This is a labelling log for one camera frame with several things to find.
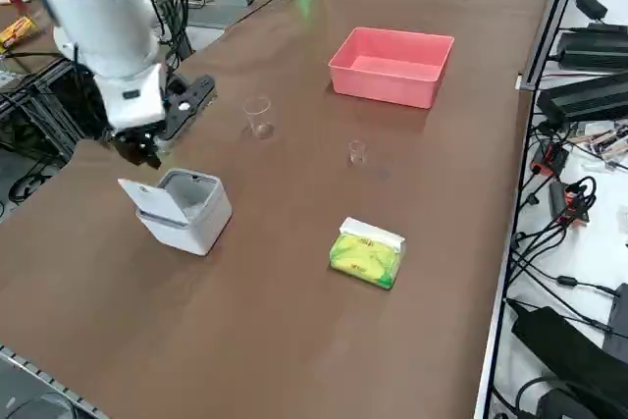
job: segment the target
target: yellow green package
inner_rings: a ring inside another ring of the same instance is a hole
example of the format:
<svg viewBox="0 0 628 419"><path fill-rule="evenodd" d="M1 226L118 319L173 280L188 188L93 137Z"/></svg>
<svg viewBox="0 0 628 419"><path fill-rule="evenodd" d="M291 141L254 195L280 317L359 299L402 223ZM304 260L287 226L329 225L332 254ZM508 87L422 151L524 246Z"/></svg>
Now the yellow green package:
<svg viewBox="0 0 628 419"><path fill-rule="evenodd" d="M332 268L391 289L401 263L398 248L369 237L340 234L330 252Z"/></svg>

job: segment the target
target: electronic device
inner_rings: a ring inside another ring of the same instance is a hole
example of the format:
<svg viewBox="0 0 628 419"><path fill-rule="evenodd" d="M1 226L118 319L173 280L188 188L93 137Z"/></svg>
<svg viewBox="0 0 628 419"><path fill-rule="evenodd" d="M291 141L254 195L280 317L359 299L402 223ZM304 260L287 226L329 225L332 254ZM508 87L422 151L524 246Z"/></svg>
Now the electronic device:
<svg viewBox="0 0 628 419"><path fill-rule="evenodd" d="M528 311L516 302L508 305L518 315L512 333L558 379L572 383L569 390L579 402L599 419L626 419L628 364L602 351L548 306Z"/></svg>
<svg viewBox="0 0 628 419"><path fill-rule="evenodd" d="M601 20L608 13L607 7L602 5L599 0L575 0L576 7L580 12L585 14L591 20Z"/></svg>
<svg viewBox="0 0 628 419"><path fill-rule="evenodd" d="M571 394L553 389L545 393L537 404L538 419L598 419Z"/></svg>
<svg viewBox="0 0 628 419"><path fill-rule="evenodd" d="M559 176L565 168L569 151L557 142L542 139L530 162L530 170L542 176Z"/></svg>
<svg viewBox="0 0 628 419"><path fill-rule="evenodd" d="M537 105L550 123L615 120L628 116L628 73L548 88Z"/></svg>
<svg viewBox="0 0 628 419"><path fill-rule="evenodd" d="M628 36L607 32L566 32L558 40L561 69L615 73L628 70Z"/></svg>
<svg viewBox="0 0 628 419"><path fill-rule="evenodd" d="M589 213L583 211L584 197L567 191L569 185L563 182L549 184L549 210L553 220L568 222L573 219L573 225L589 223Z"/></svg>
<svg viewBox="0 0 628 419"><path fill-rule="evenodd" d="M617 334L628 337L628 285L621 284L617 289L619 296L612 300L608 315L608 325ZM602 350L615 358L628 363L628 339L606 334Z"/></svg>

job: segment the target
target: open lid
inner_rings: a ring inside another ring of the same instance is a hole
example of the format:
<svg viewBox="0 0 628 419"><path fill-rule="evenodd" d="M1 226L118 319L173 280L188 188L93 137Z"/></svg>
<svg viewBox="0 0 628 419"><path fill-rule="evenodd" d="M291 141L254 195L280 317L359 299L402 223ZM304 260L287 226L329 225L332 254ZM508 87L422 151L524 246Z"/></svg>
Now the open lid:
<svg viewBox="0 0 628 419"><path fill-rule="evenodd" d="M166 189L126 179L118 179L118 183L144 213L183 225L189 224L183 210Z"/></svg>

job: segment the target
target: black power adapter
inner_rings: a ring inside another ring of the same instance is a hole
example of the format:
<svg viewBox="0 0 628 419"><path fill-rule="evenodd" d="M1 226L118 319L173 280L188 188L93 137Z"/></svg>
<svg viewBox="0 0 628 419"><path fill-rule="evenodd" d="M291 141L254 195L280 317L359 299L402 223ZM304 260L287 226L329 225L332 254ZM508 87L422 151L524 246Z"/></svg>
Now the black power adapter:
<svg viewBox="0 0 628 419"><path fill-rule="evenodd" d="M606 16L608 9L598 0L575 0L578 10L591 20L601 20Z"/></svg>
<svg viewBox="0 0 628 419"><path fill-rule="evenodd" d="M530 170L542 176L560 176L569 157L569 151L559 143L542 139L530 162Z"/></svg>

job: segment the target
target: black plug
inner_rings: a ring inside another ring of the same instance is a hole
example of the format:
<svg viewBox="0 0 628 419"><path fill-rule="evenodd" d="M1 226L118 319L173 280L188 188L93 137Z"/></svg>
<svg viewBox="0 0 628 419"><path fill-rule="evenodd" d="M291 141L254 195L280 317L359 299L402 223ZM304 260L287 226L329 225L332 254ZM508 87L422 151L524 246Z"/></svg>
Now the black plug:
<svg viewBox="0 0 628 419"><path fill-rule="evenodd" d="M559 275L558 277L556 277L556 283L562 287L570 288L575 288L579 285L583 287L591 287L598 289L599 291L603 291L604 293L616 298L620 296L619 292L616 289L605 287L604 285L581 284L575 277L567 277L566 275Z"/></svg>
<svg viewBox="0 0 628 419"><path fill-rule="evenodd" d="M598 0L576 0L576 7L591 20L601 20L608 12L608 9Z"/></svg>
<svg viewBox="0 0 628 419"><path fill-rule="evenodd" d="M528 195L528 197L526 198L526 204L528 205L538 205L540 203L539 198L537 198L537 195L535 195L534 193L530 193Z"/></svg>

